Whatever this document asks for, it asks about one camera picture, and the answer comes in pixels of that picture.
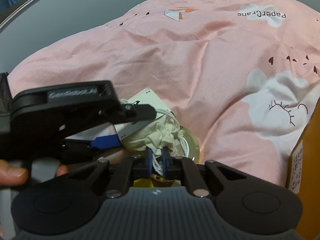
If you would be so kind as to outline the person's left hand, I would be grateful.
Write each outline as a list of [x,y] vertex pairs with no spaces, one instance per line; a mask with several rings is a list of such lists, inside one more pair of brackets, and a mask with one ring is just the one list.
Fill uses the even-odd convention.
[[0,161],[0,186],[12,187],[23,185],[28,179],[26,168],[10,165],[7,161]]

